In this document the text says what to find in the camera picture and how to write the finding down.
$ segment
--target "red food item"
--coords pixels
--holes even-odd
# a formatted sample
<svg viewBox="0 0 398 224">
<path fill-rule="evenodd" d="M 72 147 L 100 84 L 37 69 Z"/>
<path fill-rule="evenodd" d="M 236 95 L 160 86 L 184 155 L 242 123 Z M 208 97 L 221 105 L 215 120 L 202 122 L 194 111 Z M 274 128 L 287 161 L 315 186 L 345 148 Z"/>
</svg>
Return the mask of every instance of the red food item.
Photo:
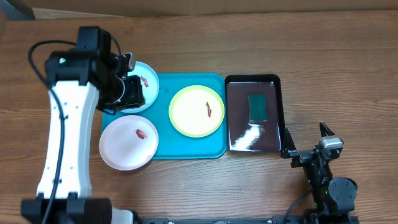
<svg viewBox="0 0 398 224">
<path fill-rule="evenodd" d="M 210 116 L 211 116 L 211 109 L 210 109 L 209 102 L 206 102 L 206 106 L 207 106 L 207 116 L 210 118 Z"/>
<path fill-rule="evenodd" d="M 146 78 L 144 78 L 144 77 L 141 77 L 141 80 L 144 82 L 144 85 L 145 85 L 145 87 L 149 87 L 149 85 L 148 85 L 148 81 L 147 81 L 147 79 L 146 79 Z"/>
<path fill-rule="evenodd" d="M 137 134 L 137 136 L 138 136 L 139 138 L 141 138 L 141 139 L 144 139 L 144 138 L 147 137 L 147 135 L 146 135 L 143 131 L 141 131 L 140 129 L 137 129 L 137 130 L 136 130 L 136 134 Z"/>
</svg>

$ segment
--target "teal tray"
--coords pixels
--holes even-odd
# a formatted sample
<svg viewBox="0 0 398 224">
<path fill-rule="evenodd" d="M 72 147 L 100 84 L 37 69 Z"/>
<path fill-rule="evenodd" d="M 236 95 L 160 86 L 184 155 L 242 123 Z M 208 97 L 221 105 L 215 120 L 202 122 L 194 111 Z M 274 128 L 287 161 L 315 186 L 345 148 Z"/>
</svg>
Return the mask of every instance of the teal tray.
<svg viewBox="0 0 398 224">
<path fill-rule="evenodd" d="M 152 159 L 214 159 L 222 156 L 227 148 L 226 118 L 212 134 L 203 138 L 191 138 L 179 133 L 169 119 L 169 104 L 173 96 L 190 85 L 203 85 L 216 91 L 225 107 L 224 79 L 215 73 L 161 73 L 159 94 L 146 110 L 136 113 L 151 121 L 159 134 L 159 145 Z M 102 130 L 115 119 L 131 115 L 117 112 L 111 116 L 103 114 Z"/>
</svg>

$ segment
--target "table surface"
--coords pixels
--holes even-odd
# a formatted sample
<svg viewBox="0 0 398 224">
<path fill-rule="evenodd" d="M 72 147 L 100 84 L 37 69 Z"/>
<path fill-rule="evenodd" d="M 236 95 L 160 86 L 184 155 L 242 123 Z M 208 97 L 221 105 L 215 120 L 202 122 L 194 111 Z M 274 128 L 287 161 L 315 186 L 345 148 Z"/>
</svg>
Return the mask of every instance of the table surface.
<svg viewBox="0 0 398 224">
<path fill-rule="evenodd" d="M 49 135 L 49 99 L 26 59 L 41 40 L 76 41 L 79 26 L 98 25 L 122 50 L 159 73 L 275 73 L 285 122 L 298 149 L 320 138 L 318 123 L 345 141 L 330 166 L 358 183 L 361 223 L 398 222 L 398 11 L 240 14 L 67 21 L 9 21 L 0 47 L 0 220 L 24 222 L 22 198 L 34 198 Z M 42 67 L 53 50 L 39 48 Z M 91 137 L 94 197 L 141 217 L 256 218 L 281 215 L 308 189 L 301 168 L 278 154 L 154 161 L 139 172 L 100 157 L 101 114 Z M 313 207 L 311 198 L 295 208 Z"/>
</svg>

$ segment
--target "yellow plate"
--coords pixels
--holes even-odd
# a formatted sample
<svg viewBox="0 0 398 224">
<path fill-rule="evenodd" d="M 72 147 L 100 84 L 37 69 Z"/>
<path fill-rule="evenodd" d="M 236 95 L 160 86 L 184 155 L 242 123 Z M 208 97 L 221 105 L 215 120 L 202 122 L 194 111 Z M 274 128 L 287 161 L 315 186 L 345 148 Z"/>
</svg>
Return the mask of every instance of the yellow plate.
<svg viewBox="0 0 398 224">
<path fill-rule="evenodd" d="M 173 97 L 169 118 L 174 128 L 188 137 L 200 138 L 216 131 L 224 120 L 224 103 L 211 88 L 192 85 Z"/>
</svg>

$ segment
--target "plate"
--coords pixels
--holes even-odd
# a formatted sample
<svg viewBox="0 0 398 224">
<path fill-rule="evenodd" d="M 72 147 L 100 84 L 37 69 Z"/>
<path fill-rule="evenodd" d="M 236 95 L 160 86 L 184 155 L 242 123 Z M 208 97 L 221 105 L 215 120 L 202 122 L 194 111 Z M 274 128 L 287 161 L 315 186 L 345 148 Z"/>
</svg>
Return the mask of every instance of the plate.
<svg viewBox="0 0 398 224">
<path fill-rule="evenodd" d="M 133 170 L 150 161 L 158 144 L 157 130 L 148 119 L 128 115 L 105 128 L 99 139 L 99 153 L 110 167 Z"/>
<path fill-rule="evenodd" d="M 156 72 L 143 62 L 136 62 L 136 66 L 132 72 L 127 74 L 138 75 L 141 78 L 142 94 L 144 95 L 145 104 L 138 108 L 130 108 L 122 110 L 124 113 L 138 113 L 150 107 L 159 94 L 159 78 Z"/>
<path fill-rule="evenodd" d="M 216 131 L 224 119 L 224 103 L 211 88 L 192 85 L 183 88 L 172 98 L 169 118 L 180 133 L 193 138 Z"/>
</svg>

